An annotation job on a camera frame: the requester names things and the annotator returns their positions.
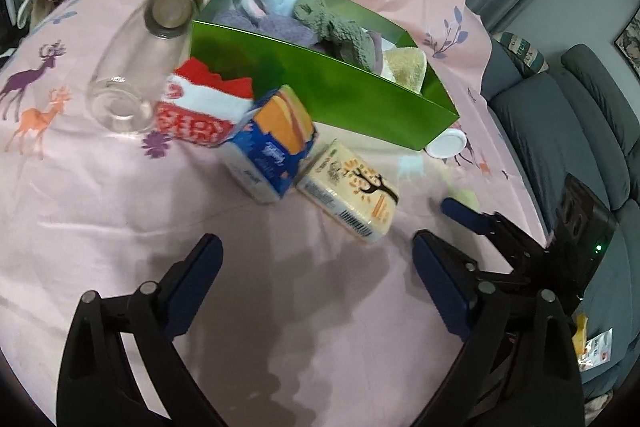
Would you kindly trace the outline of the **clear glass bottle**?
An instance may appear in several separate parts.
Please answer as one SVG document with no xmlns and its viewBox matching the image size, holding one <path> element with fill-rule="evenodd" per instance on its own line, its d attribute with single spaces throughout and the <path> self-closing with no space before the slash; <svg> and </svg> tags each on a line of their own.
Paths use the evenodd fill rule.
<svg viewBox="0 0 640 427">
<path fill-rule="evenodd" d="M 154 124 L 165 80 L 186 53 L 191 24 L 204 0 L 144 0 L 115 32 L 87 88 L 94 119 L 115 133 Z"/>
</svg>

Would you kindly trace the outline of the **purple knitted cloth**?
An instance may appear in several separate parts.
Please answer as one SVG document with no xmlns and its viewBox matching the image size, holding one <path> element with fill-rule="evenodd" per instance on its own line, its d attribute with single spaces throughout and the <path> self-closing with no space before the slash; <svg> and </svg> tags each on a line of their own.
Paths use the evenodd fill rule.
<svg viewBox="0 0 640 427">
<path fill-rule="evenodd" d="M 372 72 L 375 75 L 380 75 L 384 66 L 384 55 L 382 50 L 382 37 L 381 35 L 373 30 L 369 30 L 367 35 L 370 37 L 374 47 L 374 66 L 372 68 Z"/>
</svg>

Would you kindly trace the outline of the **striped cushion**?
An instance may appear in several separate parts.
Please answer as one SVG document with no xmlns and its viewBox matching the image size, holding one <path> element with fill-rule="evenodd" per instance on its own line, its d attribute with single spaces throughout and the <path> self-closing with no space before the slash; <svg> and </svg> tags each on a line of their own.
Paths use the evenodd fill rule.
<svg viewBox="0 0 640 427">
<path fill-rule="evenodd" d="M 496 32 L 492 38 L 506 50 L 506 54 L 524 78 L 547 72 L 549 69 L 544 54 L 528 40 L 509 31 Z"/>
</svg>

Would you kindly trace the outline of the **cream tree-print tissue pack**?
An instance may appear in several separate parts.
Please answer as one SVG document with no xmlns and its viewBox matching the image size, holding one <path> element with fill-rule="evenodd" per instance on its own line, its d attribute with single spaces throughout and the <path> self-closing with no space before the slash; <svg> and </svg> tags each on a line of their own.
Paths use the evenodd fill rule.
<svg viewBox="0 0 640 427">
<path fill-rule="evenodd" d="M 397 188 L 338 140 L 322 150 L 296 188 L 368 243 L 390 231 L 399 202 Z"/>
</svg>

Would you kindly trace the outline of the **blue orange tissue pack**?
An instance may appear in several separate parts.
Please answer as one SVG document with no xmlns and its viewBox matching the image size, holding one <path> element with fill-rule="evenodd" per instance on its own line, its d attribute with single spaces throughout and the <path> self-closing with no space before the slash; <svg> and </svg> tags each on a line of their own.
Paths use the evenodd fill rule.
<svg viewBox="0 0 640 427">
<path fill-rule="evenodd" d="M 243 190 L 272 204 L 293 185 L 316 139 L 307 109 L 285 84 L 256 103 L 218 152 Z"/>
</svg>

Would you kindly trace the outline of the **pink deer-print tablecloth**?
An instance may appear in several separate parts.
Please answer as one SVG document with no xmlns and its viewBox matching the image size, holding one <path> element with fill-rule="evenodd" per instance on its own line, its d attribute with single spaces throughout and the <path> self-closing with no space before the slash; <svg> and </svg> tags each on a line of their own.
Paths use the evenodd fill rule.
<svg viewBox="0 0 640 427">
<path fill-rule="evenodd" d="M 322 126 L 398 187 L 390 231 L 367 244 L 306 197 L 262 205 L 239 187 L 216 150 L 170 144 L 148 156 L 137 136 L 105 131 L 85 91 L 96 64 L 142 0 L 70 0 L 17 50 L 8 74 L 35 67 L 50 43 L 65 53 L 27 89 L 44 109 L 70 91 L 43 135 L 17 144 L 1 121 L 1 348 L 43 413 L 56 384 L 81 294 L 134 291 L 186 257 L 200 237 L 224 244 L 224 264 L 190 331 L 176 341 L 210 403 L 232 426 L 407 426 L 438 388 L 461 343 L 447 332 L 410 254 L 430 229 L 495 271 L 497 251 L 444 217 L 456 196 L 499 211 L 535 237 L 532 201 L 480 97 L 490 40 L 465 0 L 352 0 L 413 39 L 460 22 L 465 40 L 434 67 L 472 150 L 440 161 Z"/>
</svg>

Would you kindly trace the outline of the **yellow fluffy towel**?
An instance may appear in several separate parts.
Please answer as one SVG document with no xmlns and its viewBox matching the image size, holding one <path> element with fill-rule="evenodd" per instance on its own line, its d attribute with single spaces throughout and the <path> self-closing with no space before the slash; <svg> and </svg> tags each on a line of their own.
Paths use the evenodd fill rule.
<svg viewBox="0 0 640 427">
<path fill-rule="evenodd" d="M 420 94 L 427 65 L 426 54 L 420 48 L 393 48 L 383 52 L 381 76 Z"/>
</svg>

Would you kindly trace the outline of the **red white sock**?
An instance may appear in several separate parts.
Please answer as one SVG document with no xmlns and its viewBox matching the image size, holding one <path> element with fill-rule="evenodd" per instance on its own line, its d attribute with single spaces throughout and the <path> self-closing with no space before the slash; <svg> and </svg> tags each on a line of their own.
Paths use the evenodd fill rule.
<svg viewBox="0 0 640 427">
<path fill-rule="evenodd" d="M 166 79 L 155 122 L 169 138 L 217 146 L 254 104 L 253 80 L 224 80 L 195 57 L 188 58 Z"/>
</svg>

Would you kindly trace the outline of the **pink cylindrical canister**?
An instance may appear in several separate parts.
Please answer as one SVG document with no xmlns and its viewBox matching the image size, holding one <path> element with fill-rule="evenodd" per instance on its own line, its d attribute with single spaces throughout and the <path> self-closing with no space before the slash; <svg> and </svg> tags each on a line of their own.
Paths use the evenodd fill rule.
<svg viewBox="0 0 640 427">
<path fill-rule="evenodd" d="M 436 159 L 448 159 L 461 153 L 466 144 L 466 134 L 458 127 L 450 127 L 428 143 L 425 152 Z"/>
</svg>

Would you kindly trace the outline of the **green waffle cloth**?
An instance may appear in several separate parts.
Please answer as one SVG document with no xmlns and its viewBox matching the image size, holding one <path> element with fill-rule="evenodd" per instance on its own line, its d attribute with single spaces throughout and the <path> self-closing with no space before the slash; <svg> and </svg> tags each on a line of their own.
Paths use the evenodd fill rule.
<svg viewBox="0 0 640 427">
<path fill-rule="evenodd" d="M 297 0 L 293 16 L 333 46 L 343 62 L 374 71 L 375 44 L 357 22 L 332 12 L 324 0 Z"/>
</svg>

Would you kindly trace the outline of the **green cardboard box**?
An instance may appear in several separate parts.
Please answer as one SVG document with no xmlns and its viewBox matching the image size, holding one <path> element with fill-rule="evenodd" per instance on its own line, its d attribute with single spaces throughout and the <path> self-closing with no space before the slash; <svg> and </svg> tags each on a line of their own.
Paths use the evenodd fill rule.
<svg viewBox="0 0 640 427">
<path fill-rule="evenodd" d="M 192 23 L 191 55 L 226 79 L 252 78 L 257 98 L 287 84 L 313 120 L 410 150 L 422 150 L 459 119 L 434 69 L 416 93 L 312 49 L 216 24 L 232 5 L 209 0 Z"/>
</svg>

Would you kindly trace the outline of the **grey sofa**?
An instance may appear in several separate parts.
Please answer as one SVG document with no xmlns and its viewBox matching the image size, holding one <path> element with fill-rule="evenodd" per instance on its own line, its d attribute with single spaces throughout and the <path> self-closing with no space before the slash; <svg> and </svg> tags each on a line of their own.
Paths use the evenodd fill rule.
<svg viewBox="0 0 640 427">
<path fill-rule="evenodd" d="M 619 391 L 639 363 L 639 121 L 593 50 L 576 44 L 528 75 L 494 44 L 480 94 L 524 174 L 544 228 L 564 179 L 585 183 L 618 223 L 582 309 L 588 335 L 613 334 L 612 359 L 582 374 L 587 400 Z"/>
</svg>

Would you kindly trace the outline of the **lavender fuzzy cloth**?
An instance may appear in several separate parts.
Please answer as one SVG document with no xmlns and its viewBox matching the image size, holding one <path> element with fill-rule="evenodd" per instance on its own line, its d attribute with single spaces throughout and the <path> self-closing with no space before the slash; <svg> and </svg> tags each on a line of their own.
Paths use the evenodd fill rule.
<svg viewBox="0 0 640 427">
<path fill-rule="evenodd" d="M 267 14 L 253 20 L 241 10 L 228 9 L 219 12 L 214 18 L 214 23 L 254 32 L 304 48 L 312 48 L 320 42 L 320 38 L 309 27 L 295 18 L 283 15 Z"/>
</svg>

